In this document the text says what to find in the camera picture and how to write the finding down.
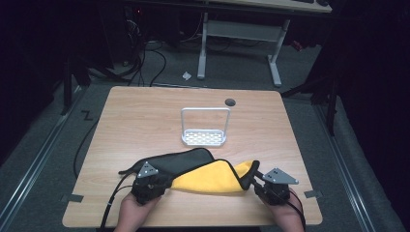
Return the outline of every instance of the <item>gray carpet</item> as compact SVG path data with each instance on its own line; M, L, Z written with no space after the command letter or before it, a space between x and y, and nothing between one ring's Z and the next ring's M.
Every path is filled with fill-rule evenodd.
M160 44L151 43L149 47L160 47ZM265 56L269 53L270 47L269 43L261 43L251 48L231 45L226 49L224 44L212 44L210 47L212 50L208 53L206 79L198 80L195 77L198 59L198 47L195 43L186 44L179 49L164 45L157 51L165 56L166 66L156 79L155 85L172 84L283 92L305 81L320 51L320 47L316 47L297 52L292 47L285 46L278 58L278 69L283 83L279 89L273 86L266 63ZM161 70L163 64L164 61L158 53L146 52L142 68L145 86ZM192 78L183 79L184 72L191 73ZM138 85L138 78L137 75L132 86ZM124 83L94 78L92 85L85 91L67 119L43 171L19 208L8 231L95 231L64 227L61 221L67 203L61 202L60 199L63 194L69 194L73 190L75 183L73 160L81 141L101 115L109 89L113 85L120 84L124 85ZM33 123L12 156L0 169L2 209L41 149L48 133L61 117L59 114L62 110L62 88L57 90L55 98L56 101ZM323 222L320 225L308 226L307 231L362 231L337 172L327 133L322 128L322 122L318 119L314 106L310 105L308 95L297 95L285 99L284 103L313 188L323 193L323 196L318 198ZM376 230L404 231L357 144L342 110L342 104L338 102L337 107L339 107L336 117L337 143L349 170L357 180L358 188L364 196ZM89 112L88 118L85 117L85 112ZM81 167L91 138L92 133L86 137L79 150L75 164L77 170ZM262 227L261 230L279 231L275 226Z

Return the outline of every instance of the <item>white rack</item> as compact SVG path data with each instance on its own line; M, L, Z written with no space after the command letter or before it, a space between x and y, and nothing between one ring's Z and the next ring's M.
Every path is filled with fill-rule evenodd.
M186 129L185 113L188 111L225 111L226 119L223 130L221 129ZM188 146L211 146L219 147L226 140L230 109L226 107L186 107L181 110L182 140Z

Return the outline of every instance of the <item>yellow cloth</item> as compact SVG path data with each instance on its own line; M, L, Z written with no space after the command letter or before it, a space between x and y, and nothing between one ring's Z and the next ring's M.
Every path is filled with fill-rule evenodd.
M171 188L206 193L242 191L238 178L247 174L251 165L252 161L246 161L233 170L228 161L218 159L174 179Z

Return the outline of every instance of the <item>human hand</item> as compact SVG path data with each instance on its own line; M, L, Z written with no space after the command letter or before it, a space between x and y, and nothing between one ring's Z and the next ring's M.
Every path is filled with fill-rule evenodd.
M301 213L303 213L302 204L296 197L296 192L289 188L294 194L290 193L289 203L294 205ZM269 205L265 201L263 203L268 207L269 211L274 216L275 223L284 232L304 232L304 225L299 214L289 205Z
M128 193L121 202L117 227L114 232L135 232L148 217L161 197L150 200L145 205L139 205L136 197Z

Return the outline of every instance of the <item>table leg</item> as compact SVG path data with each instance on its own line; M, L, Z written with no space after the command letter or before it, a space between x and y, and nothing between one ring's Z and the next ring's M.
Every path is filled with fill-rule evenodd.
M205 78L205 66L206 66L206 38L208 34L208 13L204 13L204 22L202 24L202 46L201 53L199 54L198 64L198 79Z
M283 44L284 37L286 36L287 28L289 27L290 20L286 19L281 27L278 41L274 49L274 54L268 56L269 67L271 68L272 79L274 80L274 85L277 87L281 86L280 76L277 67L277 59L280 52L280 48Z

